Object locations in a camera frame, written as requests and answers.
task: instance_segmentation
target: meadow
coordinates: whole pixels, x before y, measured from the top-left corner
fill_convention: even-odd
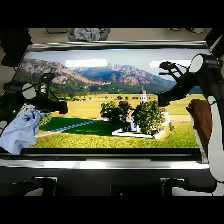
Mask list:
[[[100,119],[102,103],[114,101],[117,96],[128,97],[132,107],[136,107],[141,99],[139,94],[98,94],[85,96],[85,101],[68,101],[69,112],[65,115],[52,113],[52,120],[40,128],[40,132],[51,131],[64,126],[82,123],[87,120]],[[150,100],[157,100],[156,95],[148,94]],[[69,129],[63,133],[37,138],[37,148],[195,148],[198,147],[194,130],[190,123],[190,115],[186,106],[191,99],[204,99],[201,94],[188,95],[185,99],[171,102],[165,109],[169,112],[175,126],[174,131],[166,128],[166,134],[160,140],[139,139],[130,137],[114,137],[112,127],[107,121]]]

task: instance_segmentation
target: landscape image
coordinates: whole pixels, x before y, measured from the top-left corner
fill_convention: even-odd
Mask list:
[[[54,73],[51,90],[68,104],[67,114],[51,112],[42,118],[37,144],[32,147],[198,148],[186,106],[191,99],[204,99],[200,88],[193,88],[185,99],[158,108],[157,94],[172,88],[175,81],[159,76],[158,67],[150,68],[150,55],[156,60],[155,54],[145,50],[143,53],[149,55],[146,58],[142,52],[140,57],[136,55],[137,50],[135,55],[131,51],[27,53],[15,79],[37,83],[44,73]],[[174,60],[175,52],[169,57]],[[79,60],[88,62],[97,58],[106,64],[66,66],[66,60],[77,64]],[[162,125],[164,113],[169,116],[166,126]],[[138,131],[132,130],[131,121],[140,127]],[[115,136],[115,131],[126,135]],[[155,138],[162,131],[164,134]]]

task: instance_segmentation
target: light blue cloth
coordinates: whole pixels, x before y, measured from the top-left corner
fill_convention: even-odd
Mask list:
[[[19,155],[23,148],[35,145],[40,118],[41,114],[34,109],[21,113],[5,128],[0,137],[0,147]]]

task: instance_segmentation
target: crumpled cloth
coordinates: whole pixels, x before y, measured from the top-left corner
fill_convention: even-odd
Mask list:
[[[5,128],[0,137],[0,147],[19,155],[23,148],[35,145],[40,118],[41,114],[37,110],[30,109],[21,113]]]
[[[208,143],[212,132],[212,116],[209,103],[206,100],[193,99],[188,105],[187,111],[194,119],[193,129],[197,130],[208,156]]]
[[[100,39],[100,33],[102,32],[99,28],[75,28],[74,35],[76,40],[81,41],[98,41]]]

